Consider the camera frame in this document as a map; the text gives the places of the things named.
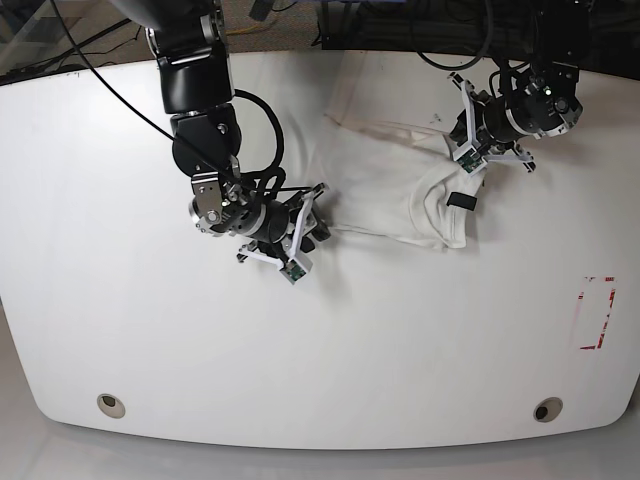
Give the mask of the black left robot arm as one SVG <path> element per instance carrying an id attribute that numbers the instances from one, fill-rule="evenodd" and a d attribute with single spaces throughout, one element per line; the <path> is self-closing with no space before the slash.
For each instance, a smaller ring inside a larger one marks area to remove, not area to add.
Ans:
<path id="1" fill-rule="evenodd" d="M 469 175 L 493 162 L 520 163 L 533 172 L 534 157 L 519 141 L 564 135 L 582 115 L 576 86 L 579 62 L 589 50 L 589 3 L 535 1 L 533 5 L 530 60 L 516 68 L 497 57 L 498 91 L 478 92 L 459 74 L 449 75 L 464 104 L 449 134 L 454 142 L 452 159 Z"/>

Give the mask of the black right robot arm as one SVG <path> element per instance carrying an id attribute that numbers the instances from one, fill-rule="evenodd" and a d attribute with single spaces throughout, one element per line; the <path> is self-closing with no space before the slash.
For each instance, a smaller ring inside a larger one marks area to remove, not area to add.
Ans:
<path id="1" fill-rule="evenodd" d="M 311 271 L 309 252 L 329 238 L 315 200 L 324 184 L 293 187 L 281 201 L 286 173 L 284 133 L 272 108 L 232 84 L 222 5 L 218 1 L 118 1 L 116 7 L 146 30 L 171 116 L 172 155 L 191 180 L 189 206 L 196 228 L 207 235 L 246 238 L 236 255 L 268 263 L 295 283 Z M 258 106 L 273 127 L 276 149 L 263 169 L 243 172 L 241 129 L 234 98 Z"/>

